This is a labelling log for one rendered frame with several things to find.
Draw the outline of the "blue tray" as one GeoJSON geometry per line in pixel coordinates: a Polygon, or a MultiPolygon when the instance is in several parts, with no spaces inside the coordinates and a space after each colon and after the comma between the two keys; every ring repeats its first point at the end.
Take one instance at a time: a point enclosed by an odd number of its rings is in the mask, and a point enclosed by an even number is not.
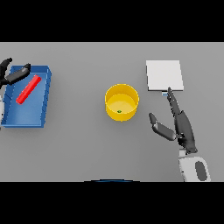
{"type": "Polygon", "coordinates": [[[46,122],[52,72],[49,66],[31,66],[31,73],[21,81],[5,87],[5,128],[43,128],[46,122]]]}

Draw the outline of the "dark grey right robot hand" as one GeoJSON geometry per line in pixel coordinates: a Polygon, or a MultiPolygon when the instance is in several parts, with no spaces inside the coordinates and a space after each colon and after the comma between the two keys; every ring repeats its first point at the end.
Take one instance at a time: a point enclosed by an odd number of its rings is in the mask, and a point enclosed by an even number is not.
{"type": "Polygon", "coordinates": [[[175,130],[166,127],[158,121],[153,113],[149,113],[152,130],[169,141],[178,140],[178,144],[186,150],[187,154],[197,153],[198,150],[190,120],[185,111],[179,108],[178,101],[170,87],[168,87],[167,91],[167,100],[171,107],[175,130]]]}

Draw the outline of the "pale square measuring scale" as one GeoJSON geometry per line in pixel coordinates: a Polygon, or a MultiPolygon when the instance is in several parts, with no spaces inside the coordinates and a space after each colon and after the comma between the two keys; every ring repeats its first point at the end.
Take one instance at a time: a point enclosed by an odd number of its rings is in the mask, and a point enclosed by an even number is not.
{"type": "Polygon", "coordinates": [[[168,88],[183,91],[184,83],[178,60],[147,60],[147,86],[149,91],[166,92],[168,88]]]}

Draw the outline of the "yellow bowl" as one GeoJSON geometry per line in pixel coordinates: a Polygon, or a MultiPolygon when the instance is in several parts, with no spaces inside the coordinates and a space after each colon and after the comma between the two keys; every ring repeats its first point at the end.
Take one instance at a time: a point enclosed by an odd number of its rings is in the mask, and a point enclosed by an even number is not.
{"type": "Polygon", "coordinates": [[[128,84],[115,84],[105,94],[105,110],[117,122],[126,122],[137,112],[140,98],[138,92],[128,84]]]}

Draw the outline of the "red beaker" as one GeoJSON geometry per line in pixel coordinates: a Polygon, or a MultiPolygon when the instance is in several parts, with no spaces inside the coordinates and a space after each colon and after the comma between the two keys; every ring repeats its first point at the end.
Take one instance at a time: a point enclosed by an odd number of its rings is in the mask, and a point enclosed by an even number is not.
{"type": "Polygon", "coordinates": [[[30,93],[34,90],[34,88],[40,83],[40,81],[41,78],[35,74],[17,97],[16,103],[23,104],[30,95],[30,93]]]}

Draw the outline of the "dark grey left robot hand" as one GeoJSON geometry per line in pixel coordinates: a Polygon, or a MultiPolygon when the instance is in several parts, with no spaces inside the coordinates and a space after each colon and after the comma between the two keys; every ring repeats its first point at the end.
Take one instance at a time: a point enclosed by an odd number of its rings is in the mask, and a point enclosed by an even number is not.
{"type": "Polygon", "coordinates": [[[12,62],[12,58],[3,60],[0,63],[0,89],[2,86],[13,85],[22,79],[26,78],[31,72],[31,64],[25,64],[20,70],[14,73],[5,75],[8,65],[12,62]]]}

